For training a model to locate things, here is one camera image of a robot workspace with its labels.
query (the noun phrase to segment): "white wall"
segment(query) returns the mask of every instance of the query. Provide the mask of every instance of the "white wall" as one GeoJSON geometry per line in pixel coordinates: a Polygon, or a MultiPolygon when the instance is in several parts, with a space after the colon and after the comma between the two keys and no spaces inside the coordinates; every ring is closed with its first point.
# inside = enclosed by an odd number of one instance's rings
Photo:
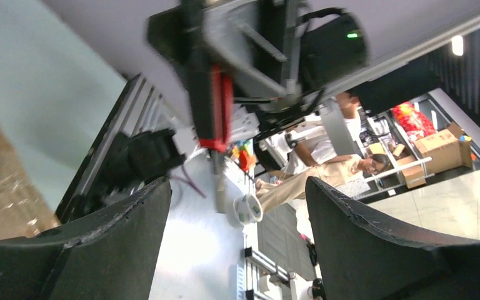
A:
{"type": "Polygon", "coordinates": [[[53,209],[124,83],[41,2],[0,0],[0,126],[53,209]]]}

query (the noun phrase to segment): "black wall panel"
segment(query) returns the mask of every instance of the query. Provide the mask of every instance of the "black wall panel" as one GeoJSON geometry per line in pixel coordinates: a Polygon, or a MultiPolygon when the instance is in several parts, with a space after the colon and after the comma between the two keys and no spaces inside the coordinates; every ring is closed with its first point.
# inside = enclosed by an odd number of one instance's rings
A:
{"type": "Polygon", "coordinates": [[[427,63],[442,88],[480,126],[480,30],[463,37],[464,53],[455,56],[451,44],[427,55],[427,63]]]}

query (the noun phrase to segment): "ceiling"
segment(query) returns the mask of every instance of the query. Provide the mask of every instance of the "ceiling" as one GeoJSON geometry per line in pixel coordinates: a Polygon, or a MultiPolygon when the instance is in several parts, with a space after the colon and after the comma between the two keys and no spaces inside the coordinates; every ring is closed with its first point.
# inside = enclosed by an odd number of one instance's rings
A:
{"type": "MultiPolygon", "coordinates": [[[[143,73],[156,83],[174,106],[181,108],[180,113],[184,117],[189,117],[186,93],[171,68],[144,38],[146,19],[176,6],[177,1],[42,1],[115,69],[130,76],[143,73]]],[[[310,0],[310,3],[314,9],[347,8],[357,16],[369,41],[371,68],[438,35],[449,34],[428,44],[426,52],[447,43],[451,36],[459,34],[459,30],[469,28],[472,31],[479,26],[469,24],[468,27],[459,27],[480,16],[480,0],[310,0]]],[[[334,89],[343,91],[372,77],[373,73],[361,70],[335,84],[334,89]]]]}

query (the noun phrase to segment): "tiled floor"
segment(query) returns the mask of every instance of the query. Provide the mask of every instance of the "tiled floor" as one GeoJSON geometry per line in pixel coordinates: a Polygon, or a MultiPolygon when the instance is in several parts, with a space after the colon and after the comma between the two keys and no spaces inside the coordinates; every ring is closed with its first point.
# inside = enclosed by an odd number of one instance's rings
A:
{"type": "Polygon", "coordinates": [[[405,222],[480,239],[480,171],[371,204],[405,222]]]}

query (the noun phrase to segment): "metal rod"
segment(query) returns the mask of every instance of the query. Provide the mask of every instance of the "metal rod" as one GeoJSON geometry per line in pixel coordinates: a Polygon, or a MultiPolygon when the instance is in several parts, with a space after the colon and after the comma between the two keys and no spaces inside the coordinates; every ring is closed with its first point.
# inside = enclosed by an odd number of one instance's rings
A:
{"type": "MultiPolygon", "coordinates": [[[[394,158],[393,154],[390,152],[389,148],[386,146],[386,143],[384,142],[383,139],[380,140],[380,145],[382,145],[384,152],[386,153],[387,157],[391,161],[392,167],[394,169],[398,168],[398,162],[396,162],[396,159],[394,158]]],[[[398,178],[398,181],[400,183],[403,181],[402,174],[397,172],[396,177],[398,178]]]]}
{"type": "MultiPolygon", "coordinates": [[[[371,117],[368,117],[366,121],[369,127],[371,128],[372,133],[374,133],[375,135],[378,135],[378,132],[376,131],[376,126],[374,125],[374,120],[371,117]]],[[[373,177],[369,177],[368,179],[365,181],[366,183],[369,183],[374,180],[374,183],[376,184],[376,189],[378,191],[383,189],[382,186],[380,185],[380,182],[378,181],[378,178],[373,176],[373,177]]]]}
{"type": "Polygon", "coordinates": [[[95,153],[93,154],[93,157],[91,158],[91,161],[87,165],[87,168],[84,171],[73,196],[86,194],[89,191],[89,188],[93,183],[93,179],[100,170],[100,165],[106,157],[106,154],[108,153],[109,147],[111,146],[115,135],[120,131],[126,131],[131,134],[130,129],[126,128],[126,123],[128,122],[127,118],[130,115],[140,113],[140,111],[134,111],[132,110],[132,108],[134,107],[135,102],[141,100],[140,95],[143,87],[146,84],[146,78],[139,76],[134,79],[134,82],[129,82],[128,84],[132,84],[132,87],[126,95],[124,102],[121,104],[121,108],[119,109],[113,121],[109,125],[106,137],[97,147],[95,153]]]}
{"type": "Polygon", "coordinates": [[[405,169],[408,169],[408,168],[411,168],[411,167],[414,167],[414,166],[418,166],[418,165],[422,165],[422,164],[425,164],[427,162],[431,161],[431,157],[425,157],[423,159],[419,159],[418,161],[414,161],[414,162],[410,162],[409,164],[405,164],[403,166],[399,166],[399,167],[395,167],[391,170],[388,170],[388,171],[385,171],[385,172],[382,172],[376,176],[373,176],[373,177],[369,177],[369,178],[366,178],[365,179],[365,182],[368,183],[369,181],[373,181],[373,180],[376,180],[376,179],[380,179],[380,178],[384,178],[384,177],[387,177],[389,175],[392,175],[398,171],[402,171],[402,170],[405,170],[405,169]]]}

